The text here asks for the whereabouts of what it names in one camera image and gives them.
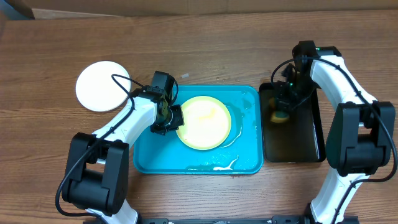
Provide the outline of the green yellow sponge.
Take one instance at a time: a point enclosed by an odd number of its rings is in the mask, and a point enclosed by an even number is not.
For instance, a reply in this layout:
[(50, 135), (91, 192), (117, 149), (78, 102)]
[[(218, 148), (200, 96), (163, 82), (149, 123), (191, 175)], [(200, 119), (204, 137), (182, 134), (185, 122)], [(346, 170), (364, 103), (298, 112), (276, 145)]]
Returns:
[(276, 110), (275, 98), (269, 99), (269, 110), (271, 112), (270, 121), (272, 123), (284, 123), (288, 121), (290, 118), (288, 113)]

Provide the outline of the yellow plate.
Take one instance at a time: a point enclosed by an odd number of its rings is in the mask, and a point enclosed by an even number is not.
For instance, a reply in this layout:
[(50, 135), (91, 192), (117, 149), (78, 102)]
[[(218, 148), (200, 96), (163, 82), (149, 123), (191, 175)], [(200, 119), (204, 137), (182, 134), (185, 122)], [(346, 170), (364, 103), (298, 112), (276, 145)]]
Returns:
[(181, 106), (184, 124), (177, 136), (186, 146), (206, 151), (218, 147), (228, 137), (232, 121), (227, 107), (216, 98), (196, 96)]

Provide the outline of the white plate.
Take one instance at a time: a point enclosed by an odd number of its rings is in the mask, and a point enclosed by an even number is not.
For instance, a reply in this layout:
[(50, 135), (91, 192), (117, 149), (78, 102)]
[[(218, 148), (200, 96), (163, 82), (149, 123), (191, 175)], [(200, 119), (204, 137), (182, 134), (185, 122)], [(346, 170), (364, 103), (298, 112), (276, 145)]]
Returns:
[(86, 67), (76, 81), (78, 101), (85, 108), (96, 112), (111, 111), (119, 107), (127, 94), (112, 79), (113, 74), (130, 78), (127, 70), (116, 62), (100, 61)]

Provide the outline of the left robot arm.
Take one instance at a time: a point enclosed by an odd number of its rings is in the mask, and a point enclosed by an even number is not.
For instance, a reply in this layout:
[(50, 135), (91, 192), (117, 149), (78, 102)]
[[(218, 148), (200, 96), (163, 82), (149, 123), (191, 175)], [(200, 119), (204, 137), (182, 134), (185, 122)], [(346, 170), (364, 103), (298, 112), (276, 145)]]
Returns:
[(137, 223), (139, 214), (126, 200), (129, 150), (142, 132), (165, 135), (183, 125), (180, 105), (175, 104), (178, 83), (168, 73), (156, 71), (150, 85), (125, 90), (126, 106), (93, 134), (77, 133), (71, 140), (65, 175), (55, 207), (66, 217), (60, 201), (72, 203), (79, 217), (95, 223)]

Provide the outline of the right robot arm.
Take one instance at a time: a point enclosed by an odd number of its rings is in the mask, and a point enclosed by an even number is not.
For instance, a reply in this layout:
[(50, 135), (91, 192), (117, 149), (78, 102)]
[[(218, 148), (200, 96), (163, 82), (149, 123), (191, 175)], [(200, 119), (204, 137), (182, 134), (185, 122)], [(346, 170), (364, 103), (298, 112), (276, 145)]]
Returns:
[(272, 82), (271, 122), (284, 123), (291, 112), (321, 89), (335, 110), (325, 144), (330, 165), (318, 195), (309, 203), (309, 223), (347, 223), (345, 210), (363, 183), (380, 183), (397, 172), (393, 140), (396, 111), (378, 101), (352, 76), (340, 51), (300, 41), (281, 63), (285, 81)]

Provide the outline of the black water tray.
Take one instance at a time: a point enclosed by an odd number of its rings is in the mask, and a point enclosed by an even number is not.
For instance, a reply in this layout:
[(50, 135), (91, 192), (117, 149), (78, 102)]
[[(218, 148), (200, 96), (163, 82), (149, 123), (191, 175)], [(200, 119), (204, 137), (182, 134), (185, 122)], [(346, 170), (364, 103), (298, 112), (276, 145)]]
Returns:
[(269, 100), (274, 96), (270, 83), (259, 87), (264, 157), (268, 162), (322, 162), (325, 143), (318, 95), (311, 97), (289, 114), (287, 121), (273, 123)]

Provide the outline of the teal plastic tray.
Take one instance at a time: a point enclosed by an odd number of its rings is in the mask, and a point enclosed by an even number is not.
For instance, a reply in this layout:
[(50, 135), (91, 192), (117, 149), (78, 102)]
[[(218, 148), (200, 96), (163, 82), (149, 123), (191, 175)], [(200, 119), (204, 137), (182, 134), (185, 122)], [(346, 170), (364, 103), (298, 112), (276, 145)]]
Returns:
[(133, 163), (145, 174), (249, 175), (262, 167), (263, 143), (258, 92), (249, 85), (180, 85), (176, 103), (196, 96), (220, 100), (232, 118), (231, 131), (218, 147), (186, 146), (175, 131), (162, 136), (146, 129), (134, 143)]

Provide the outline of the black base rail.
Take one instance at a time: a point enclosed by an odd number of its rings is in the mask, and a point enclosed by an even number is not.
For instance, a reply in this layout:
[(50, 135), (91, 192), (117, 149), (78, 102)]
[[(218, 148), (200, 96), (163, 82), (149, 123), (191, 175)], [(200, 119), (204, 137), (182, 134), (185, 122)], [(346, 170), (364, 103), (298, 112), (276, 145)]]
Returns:
[(144, 224), (305, 224), (310, 223), (308, 218), (304, 216), (286, 216), (279, 215), (272, 218), (256, 218), (256, 219), (228, 219), (228, 220), (168, 220), (166, 218), (148, 218), (138, 219), (138, 223)]

